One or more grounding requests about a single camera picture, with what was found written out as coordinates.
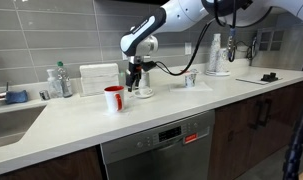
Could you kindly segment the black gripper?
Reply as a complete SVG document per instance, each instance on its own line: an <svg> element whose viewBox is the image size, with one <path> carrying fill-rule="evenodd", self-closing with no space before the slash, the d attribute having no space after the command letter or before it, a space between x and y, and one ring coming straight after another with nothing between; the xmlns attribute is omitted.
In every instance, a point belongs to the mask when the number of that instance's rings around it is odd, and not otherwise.
<svg viewBox="0 0 303 180"><path fill-rule="evenodd" d="M135 82L135 88L138 88L140 85L141 72L149 71L156 66L154 61L141 62L138 64L129 64L129 68L126 72L126 86L128 92L132 92L132 84Z"/></svg>

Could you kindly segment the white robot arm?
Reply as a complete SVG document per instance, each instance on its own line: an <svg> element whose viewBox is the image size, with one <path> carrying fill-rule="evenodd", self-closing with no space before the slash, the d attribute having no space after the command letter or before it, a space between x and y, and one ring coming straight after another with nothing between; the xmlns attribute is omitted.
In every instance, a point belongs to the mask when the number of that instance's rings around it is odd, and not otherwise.
<svg viewBox="0 0 303 180"><path fill-rule="evenodd" d="M138 86L142 58L157 47L153 34L184 31L207 15L234 31L261 22L273 7L282 8L303 21L303 0L169 0L135 24L120 40L120 48L129 59L128 91Z"/></svg>

